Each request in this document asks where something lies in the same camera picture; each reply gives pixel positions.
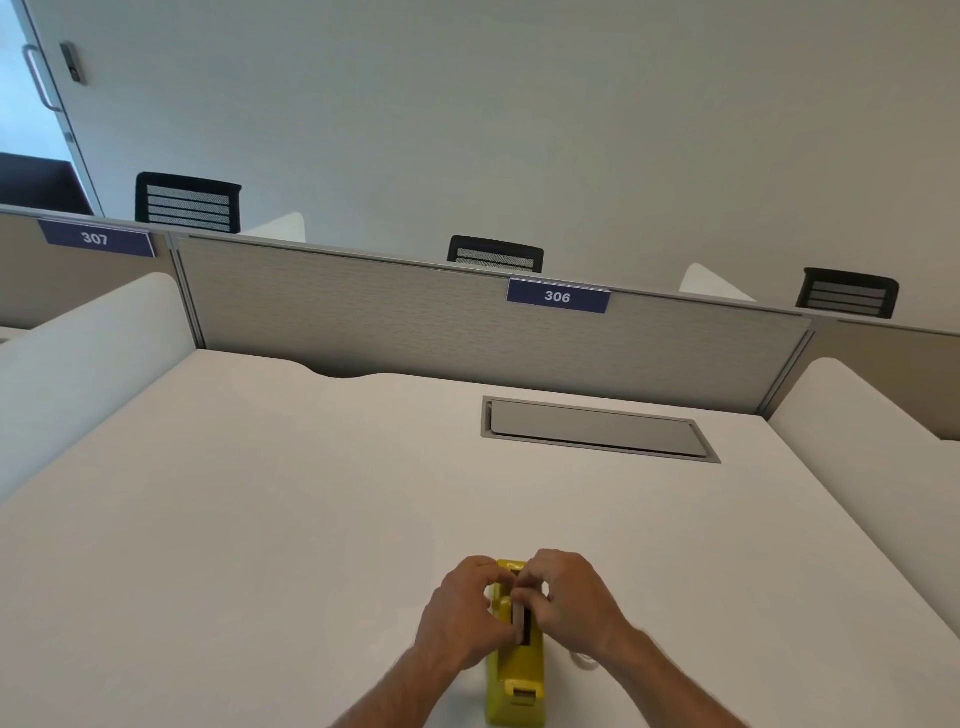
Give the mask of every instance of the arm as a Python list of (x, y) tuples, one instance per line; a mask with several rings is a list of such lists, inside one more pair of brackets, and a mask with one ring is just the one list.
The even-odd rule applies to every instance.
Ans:
[(513, 597), (534, 613), (544, 634), (600, 663), (653, 728), (744, 725), (631, 626), (580, 554), (541, 549), (517, 579)]
[(490, 613), (484, 590), (513, 586), (493, 559), (471, 556), (451, 571), (423, 610), (414, 646), (331, 728), (422, 728), (461, 670), (513, 642), (513, 627)]

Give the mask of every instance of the yellow tape dispenser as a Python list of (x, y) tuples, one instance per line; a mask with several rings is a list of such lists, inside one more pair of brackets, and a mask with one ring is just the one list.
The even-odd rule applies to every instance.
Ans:
[[(504, 569), (520, 573), (525, 561), (500, 560)], [(523, 642), (508, 645), (487, 658), (487, 722), (491, 725), (540, 728), (546, 723), (543, 702), (543, 633), (529, 609), (514, 605), (510, 589), (493, 585), (493, 615), (523, 630)]]

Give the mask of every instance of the forearm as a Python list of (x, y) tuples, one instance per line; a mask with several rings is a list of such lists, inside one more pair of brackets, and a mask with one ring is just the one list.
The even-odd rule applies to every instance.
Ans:
[(331, 728), (422, 728), (454, 677), (415, 648), (408, 649)]
[(744, 725), (632, 629), (600, 664), (633, 699), (651, 728), (742, 728)]

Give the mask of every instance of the metal door handle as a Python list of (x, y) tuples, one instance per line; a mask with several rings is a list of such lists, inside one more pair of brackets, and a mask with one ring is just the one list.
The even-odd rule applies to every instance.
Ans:
[(43, 81), (40, 80), (39, 71), (36, 70), (33, 53), (40, 53), (40, 49), (30, 43), (23, 46), (23, 60), (27, 62), (27, 69), (30, 71), (30, 78), (34, 80), (34, 86), (36, 86), (36, 93), (40, 97), (40, 103), (50, 111), (63, 113), (63, 109), (55, 107), (50, 101), (50, 97), (47, 96), (47, 89), (43, 87)]

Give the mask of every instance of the desk number plate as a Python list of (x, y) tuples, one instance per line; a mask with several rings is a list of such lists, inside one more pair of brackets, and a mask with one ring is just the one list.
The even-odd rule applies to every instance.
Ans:
[(507, 301), (531, 303), (550, 308), (570, 308), (574, 311), (606, 313), (610, 291), (603, 288), (582, 288), (566, 283), (545, 280), (510, 279)]
[(40, 220), (43, 236), (51, 245), (86, 248), (104, 253), (123, 253), (156, 257), (150, 235), (145, 231), (101, 228), (86, 223), (65, 223), (62, 220)]

